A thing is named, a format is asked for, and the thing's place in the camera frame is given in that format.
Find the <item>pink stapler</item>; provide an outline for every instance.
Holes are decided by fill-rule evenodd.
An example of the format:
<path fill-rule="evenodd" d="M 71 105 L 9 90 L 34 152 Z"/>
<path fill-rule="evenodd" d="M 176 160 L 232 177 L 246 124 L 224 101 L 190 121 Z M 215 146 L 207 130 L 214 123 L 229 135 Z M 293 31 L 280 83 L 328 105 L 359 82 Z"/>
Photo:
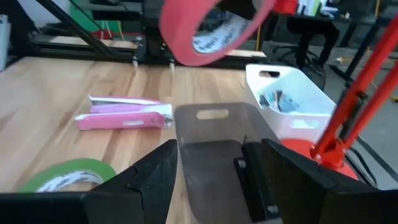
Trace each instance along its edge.
<path fill-rule="evenodd" d="M 172 105 L 143 98 L 88 96 L 90 114 L 75 117 L 81 130 L 121 128 L 168 128 L 173 122 Z"/>

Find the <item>basket handle hole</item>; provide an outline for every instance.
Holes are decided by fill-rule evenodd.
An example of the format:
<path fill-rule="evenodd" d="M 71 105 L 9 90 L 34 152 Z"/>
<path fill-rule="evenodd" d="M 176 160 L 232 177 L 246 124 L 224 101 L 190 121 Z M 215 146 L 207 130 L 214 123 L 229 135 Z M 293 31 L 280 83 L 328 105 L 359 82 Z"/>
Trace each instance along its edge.
<path fill-rule="evenodd" d="M 278 78 L 280 76 L 280 72 L 260 71 L 259 76 L 266 78 Z"/>
<path fill-rule="evenodd" d="M 225 119 L 229 115 L 227 109 L 217 109 L 217 110 L 200 110 L 197 113 L 197 118 L 200 120 L 206 119 Z"/>

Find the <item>plastic basket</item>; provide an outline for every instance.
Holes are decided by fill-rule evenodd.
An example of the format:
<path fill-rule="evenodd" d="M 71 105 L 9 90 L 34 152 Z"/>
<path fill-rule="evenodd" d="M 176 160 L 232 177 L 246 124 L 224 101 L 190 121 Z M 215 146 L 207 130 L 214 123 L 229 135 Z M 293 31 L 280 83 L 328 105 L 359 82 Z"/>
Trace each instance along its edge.
<path fill-rule="evenodd" d="M 272 77 L 260 75 L 269 72 Z M 299 105 L 297 111 L 281 113 L 261 106 L 261 94 L 282 90 Z M 279 139 L 317 142 L 324 132 L 335 103 L 299 69 L 288 66 L 246 66 L 245 100 L 254 105 Z"/>

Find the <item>white label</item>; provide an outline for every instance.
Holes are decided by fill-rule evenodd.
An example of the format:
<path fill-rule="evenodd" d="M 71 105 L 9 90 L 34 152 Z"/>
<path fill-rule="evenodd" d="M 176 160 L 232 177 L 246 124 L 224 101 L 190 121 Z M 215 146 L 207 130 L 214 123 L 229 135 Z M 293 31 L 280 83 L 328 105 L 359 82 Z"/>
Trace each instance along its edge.
<path fill-rule="evenodd" d="M 60 175 L 54 179 L 46 182 L 41 187 L 39 187 L 36 192 L 53 192 L 55 190 L 61 189 L 63 187 L 69 186 L 71 184 L 79 182 L 91 182 L 96 184 L 102 184 L 104 181 L 102 178 L 89 170 L 79 170 L 71 172 L 69 174 Z"/>
<path fill-rule="evenodd" d="M 216 52 L 234 42 L 249 24 L 249 20 L 227 12 L 226 20 L 219 28 L 213 32 L 196 35 L 192 38 L 193 48 L 200 53 Z"/>
<path fill-rule="evenodd" d="M 123 126 L 137 126 L 143 125 L 144 121 L 123 121 Z"/>

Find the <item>wooden tabletop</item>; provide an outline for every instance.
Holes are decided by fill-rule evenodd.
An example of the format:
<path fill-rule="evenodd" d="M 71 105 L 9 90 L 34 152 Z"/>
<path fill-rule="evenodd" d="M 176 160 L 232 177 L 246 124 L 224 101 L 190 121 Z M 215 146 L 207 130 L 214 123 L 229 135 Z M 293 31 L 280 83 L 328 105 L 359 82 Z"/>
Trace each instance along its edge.
<path fill-rule="evenodd" d="M 73 118 L 89 112 L 88 95 L 143 97 L 176 108 L 242 101 L 243 85 L 242 70 L 176 67 L 172 73 L 169 67 L 134 70 L 126 63 L 23 58 L 0 74 L 0 191 L 14 192 L 36 173 L 69 159 L 102 160 L 120 173 L 175 138 L 174 127 L 80 131 Z M 168 223 L 186 223 L 181 180 L 175 187 Z"/>

